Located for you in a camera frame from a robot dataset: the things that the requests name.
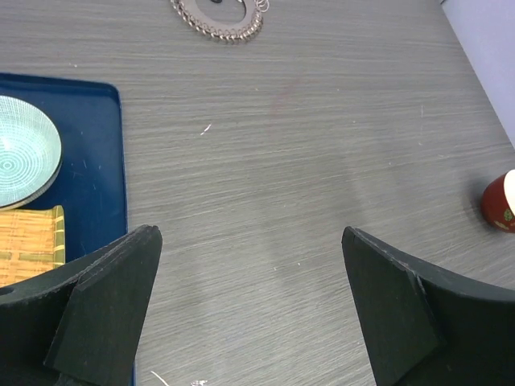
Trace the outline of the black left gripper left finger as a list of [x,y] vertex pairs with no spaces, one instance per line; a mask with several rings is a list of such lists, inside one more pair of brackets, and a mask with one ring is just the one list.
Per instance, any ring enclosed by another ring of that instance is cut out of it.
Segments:
[[127,385],[162,252],[143,225],[1,289],[3,385]]

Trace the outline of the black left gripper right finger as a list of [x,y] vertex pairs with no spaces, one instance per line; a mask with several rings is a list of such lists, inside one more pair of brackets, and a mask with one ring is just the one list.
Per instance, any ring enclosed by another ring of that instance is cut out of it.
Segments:
[[347,227],[342,249],[378,385],[512,385],[514,292]]

